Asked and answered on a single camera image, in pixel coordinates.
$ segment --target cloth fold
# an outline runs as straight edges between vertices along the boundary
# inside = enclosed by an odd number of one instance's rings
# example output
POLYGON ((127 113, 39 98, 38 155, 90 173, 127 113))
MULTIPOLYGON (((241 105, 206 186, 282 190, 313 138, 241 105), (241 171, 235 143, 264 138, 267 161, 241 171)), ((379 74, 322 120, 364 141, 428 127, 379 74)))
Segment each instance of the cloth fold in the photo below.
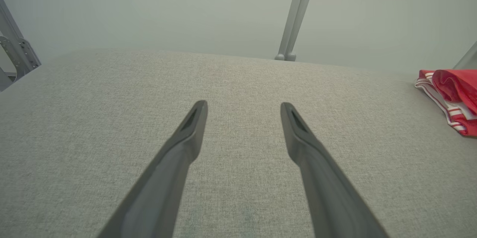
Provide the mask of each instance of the cloth fold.
POLYGON ((477 137, 477 70, 421 70, 415 87, 441 108, 449 126, 477 137))

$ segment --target red fabric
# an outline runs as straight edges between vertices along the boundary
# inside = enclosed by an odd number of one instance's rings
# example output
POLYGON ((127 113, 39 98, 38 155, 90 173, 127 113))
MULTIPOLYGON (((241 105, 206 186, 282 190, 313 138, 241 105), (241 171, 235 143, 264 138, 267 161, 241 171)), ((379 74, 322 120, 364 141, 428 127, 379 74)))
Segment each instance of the red fabric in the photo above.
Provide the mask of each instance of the red fabric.
POLYGON ((477 70, 436 70, 432 83, 446 101, 464 102, 477 114, 477 70))
POLYGON ((421 70, 416 87, 442 109, 449 126, 477 137, 477 70, 421 70))

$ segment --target folded cloth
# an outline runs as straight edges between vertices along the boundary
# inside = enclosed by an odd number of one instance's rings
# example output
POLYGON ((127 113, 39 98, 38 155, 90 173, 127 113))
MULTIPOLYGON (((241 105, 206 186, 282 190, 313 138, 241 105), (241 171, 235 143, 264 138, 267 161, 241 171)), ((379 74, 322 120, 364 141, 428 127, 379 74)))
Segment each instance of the folded cloth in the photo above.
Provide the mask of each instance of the folded cloth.
POLYGON ((415 87, 434 100, 452 128, 477 137, 477 70, 421 70, 415 87))

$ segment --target gray tablecloth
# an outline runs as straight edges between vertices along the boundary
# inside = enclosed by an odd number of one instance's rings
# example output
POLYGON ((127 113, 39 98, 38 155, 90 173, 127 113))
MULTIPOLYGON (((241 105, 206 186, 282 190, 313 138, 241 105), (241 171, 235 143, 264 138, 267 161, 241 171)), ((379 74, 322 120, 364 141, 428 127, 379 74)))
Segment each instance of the gray tablecloth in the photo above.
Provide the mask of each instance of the gray tablecloth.
POLYGON ((200 99, 208 122, 176 237, 313 236, 284 101, 391 237, 477 237, 477 140, 412 77, 127 50, 64 56, 0 93, 0 237, 97 235, 200 99))

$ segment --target textured fabric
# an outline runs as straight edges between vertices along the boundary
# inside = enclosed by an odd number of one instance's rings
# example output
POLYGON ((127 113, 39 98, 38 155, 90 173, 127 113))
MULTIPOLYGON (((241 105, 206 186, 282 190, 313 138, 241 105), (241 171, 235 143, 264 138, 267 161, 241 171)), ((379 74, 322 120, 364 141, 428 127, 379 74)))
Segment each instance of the textured fabric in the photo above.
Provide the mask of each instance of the textured fabric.
POLYGON ((477 140, 412 76, 91 50, 0 93, 0 237, 94 237, 196 100, 209 106, 176 237, 312 237, 280 120, 291 102, 391 237, 477 236, 477 140))
POLYGON ((477 75, 477 70, 420 70, 415 87, 424 90, 440 107, 446 116, 449 126, 463 136, 477 137, 477 116, 472 111, 477 106, 477 102, 474 103, 471 100, 472 94, 474 94, 473 91, 477 92, 477 82, 474 82, 475 88, 470 85, 472 83, 465 83, 464 89, 462 87, 464 81, 457 78, 456 75, 462 75, 462 78, 467 78, 468 81, 471 81, 472 78, 477 78, 477 76, 472 77, 472 75, 477 75), (453 78, 442 78, 446 75, 452 75, 453 78), (467 100, 463 102, 459 95, 462 95, 467 100))

